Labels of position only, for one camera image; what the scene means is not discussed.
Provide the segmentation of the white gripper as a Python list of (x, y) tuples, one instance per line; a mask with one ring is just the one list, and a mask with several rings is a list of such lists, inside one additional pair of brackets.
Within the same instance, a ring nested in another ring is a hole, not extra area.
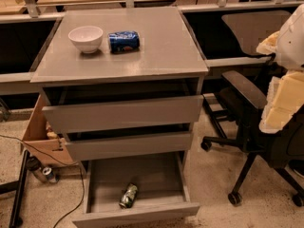
[[(275, 53), (277, 63), (288, 70), (304, 69), (304, 4), (300, 5), (276, 31), (256, 47), (260, 54)], [(259, 129), (275, 134), (283, 129), (304, 105), (304, 73), (288, 71), (281, 78), (273, 77), (267, 92)]]

